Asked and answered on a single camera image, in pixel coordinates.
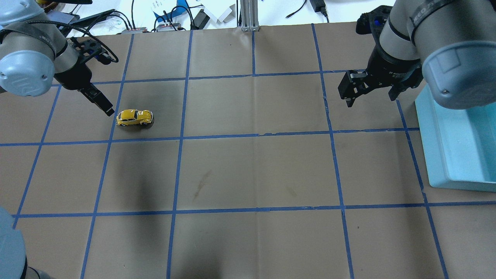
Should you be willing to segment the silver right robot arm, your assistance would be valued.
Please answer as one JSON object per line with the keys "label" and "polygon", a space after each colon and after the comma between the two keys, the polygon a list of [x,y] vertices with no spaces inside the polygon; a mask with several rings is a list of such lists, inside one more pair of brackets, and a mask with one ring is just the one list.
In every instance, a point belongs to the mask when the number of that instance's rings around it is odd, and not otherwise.
{"label": "silver right robot arm", "polygon": [[389,87],[400,93],[426,81],[434,100],[463,110],[495,102],[495,1],[397,0],[364,13],[357,34],[371,34],[375,46],[364,71],[347,70],[340,98],[355,100]]}

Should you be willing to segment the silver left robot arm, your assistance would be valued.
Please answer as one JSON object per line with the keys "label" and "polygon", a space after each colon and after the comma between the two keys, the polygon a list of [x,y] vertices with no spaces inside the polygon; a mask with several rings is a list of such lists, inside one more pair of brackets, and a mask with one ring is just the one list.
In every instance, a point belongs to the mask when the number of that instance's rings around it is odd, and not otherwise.
{"label": "silver left robot arm", "polygon": [[113,104],[92,84],[87,62],[118,62],[100,39],[80,27],[50,21],[34,0],[1,1],[1,92],[40,96],[57,81],[64,89],[82,93],[107,116]]}

